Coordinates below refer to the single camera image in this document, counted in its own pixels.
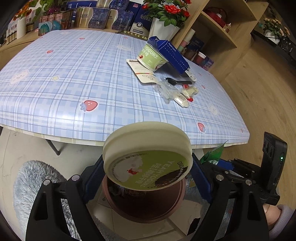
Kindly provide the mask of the right hand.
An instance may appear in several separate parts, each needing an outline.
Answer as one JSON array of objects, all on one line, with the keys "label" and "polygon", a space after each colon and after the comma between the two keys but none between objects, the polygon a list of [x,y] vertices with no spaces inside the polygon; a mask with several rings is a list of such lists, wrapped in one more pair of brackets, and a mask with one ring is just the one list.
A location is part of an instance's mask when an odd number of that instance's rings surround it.
[{"label": "right hand", "polygon": [[268,229],[272,230],[281,216],[281,210],[277,206],[263,204],[264,213],[267,220]]}]

